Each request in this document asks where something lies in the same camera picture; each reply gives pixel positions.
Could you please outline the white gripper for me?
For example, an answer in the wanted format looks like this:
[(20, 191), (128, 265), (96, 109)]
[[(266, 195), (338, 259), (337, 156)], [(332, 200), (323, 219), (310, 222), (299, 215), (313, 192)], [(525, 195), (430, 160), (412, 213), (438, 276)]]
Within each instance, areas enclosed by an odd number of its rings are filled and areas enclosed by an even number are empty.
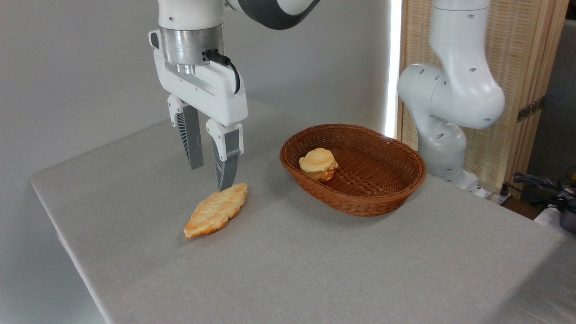
[(191, 170), (203, 166), (199, 112), (210, 119), (206, 129), (212, 138), (218, 190), (233, 186), (243, 149), (243, 126), (248, 104), (243, 80), (236, 92), (236, 76), (230, 66), (215, 61), (196, 65), (193, 74), (179, 72), (165, 60), (160, 31), (149, 33), (161, 86), (171, 95), (167, 106), (171, 125), (179, 131)]

